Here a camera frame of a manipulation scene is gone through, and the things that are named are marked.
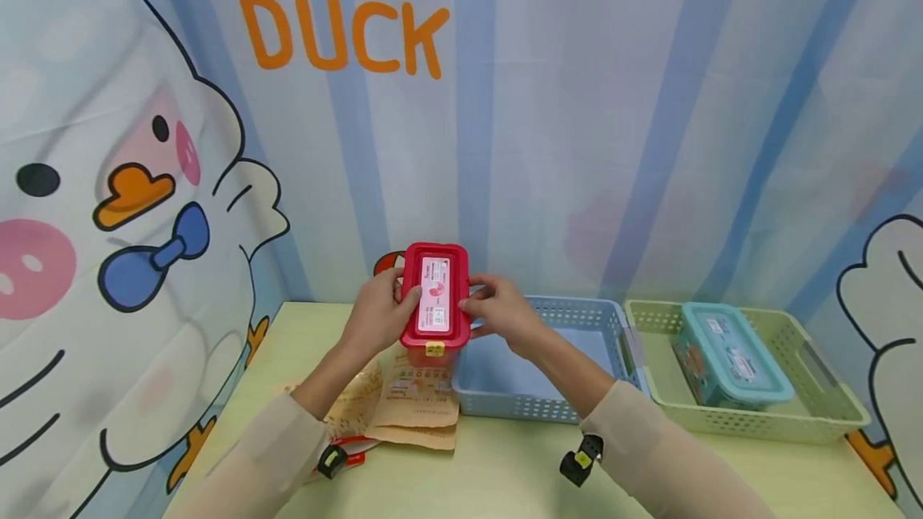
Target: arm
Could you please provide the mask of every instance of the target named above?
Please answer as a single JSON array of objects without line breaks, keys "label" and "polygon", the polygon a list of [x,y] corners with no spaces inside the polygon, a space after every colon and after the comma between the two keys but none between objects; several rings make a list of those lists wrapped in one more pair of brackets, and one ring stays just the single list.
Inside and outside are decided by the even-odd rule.
[{"label": "arm", "polygon": [[323,417],[366,362],[340,344],[330,349],[296,390],[248,424],[171,519],[274,517],[317,465],[328,445]]},{"label": "arm", "polygon": [[473,338],[497,333],[535,363],[603,439],[602,467],[657,519],[760,519],[772,511],[730,465],[693,439],[630,384],[615,380],[548,328],[502,277],[473,276],[485,288],[462,301],[484,318]]},{"label": "arm", "polygon": [[274,517],[308,479],[327,447],[324,417],[353,377],[401,336],[420,300],[419,289],[399,301],[390,269],[357,296],[344,335],[291,394],[269,403],[171,519]]}]

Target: beige sleeve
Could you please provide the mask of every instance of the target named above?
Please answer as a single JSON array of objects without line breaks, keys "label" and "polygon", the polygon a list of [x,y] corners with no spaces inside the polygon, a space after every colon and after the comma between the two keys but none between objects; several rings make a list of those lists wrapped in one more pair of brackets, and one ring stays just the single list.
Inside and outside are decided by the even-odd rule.
[{"label": "beige sleeve", "polygon": [[581,429],[602,438],[603,469],[656,519],[775,516],[728,463],[630,384],[614,384]]},{"label": "beige sleeve", "polygon": [[327,426],[284,393],[250,422],[240,440],[169,519],[274,517],[317,465]]}]

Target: green plastic basket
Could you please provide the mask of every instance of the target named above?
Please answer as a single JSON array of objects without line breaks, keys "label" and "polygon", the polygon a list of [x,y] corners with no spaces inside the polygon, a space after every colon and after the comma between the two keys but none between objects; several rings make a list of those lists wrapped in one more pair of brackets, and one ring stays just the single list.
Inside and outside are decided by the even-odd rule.
[{"label": "green plastic basket", "polygon": [[741,308],[795,387],[796,398],[764,412],[707,408],[696,403],[673,352],[683,325],[679,303],[629,300],[625,313],[651,398],[691,432],[754,439],[828,444],[869,422],[869,412],[822,357],[808,333],[788,313]]}]

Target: red lid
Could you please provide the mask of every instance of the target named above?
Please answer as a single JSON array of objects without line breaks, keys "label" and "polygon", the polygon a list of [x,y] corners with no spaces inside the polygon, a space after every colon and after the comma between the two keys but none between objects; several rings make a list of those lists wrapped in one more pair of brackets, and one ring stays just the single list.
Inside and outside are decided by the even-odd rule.
[{"label": "red lid", "polygon": [[430,356],[458,350],[471,336],[471,320],[459,308],[468,296],[468,252],[460,245],[414,243],[405,252],[403,296],[418,284],[420,304],[409,318],[401,343],[425,348]]}]

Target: person's left hand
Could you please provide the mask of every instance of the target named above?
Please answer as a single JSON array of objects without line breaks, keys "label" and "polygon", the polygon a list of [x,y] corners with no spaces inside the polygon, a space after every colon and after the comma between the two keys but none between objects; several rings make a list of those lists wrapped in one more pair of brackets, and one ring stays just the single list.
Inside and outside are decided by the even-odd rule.
[{"label": "person's left hand", "polygon": [[351,353],[371,357],[390,347],[405,330],[407,321],[420,302],[420,287],[414,287],[401,300],[403,268],[391,268],[369,279],[353,305],[340,344]]}]

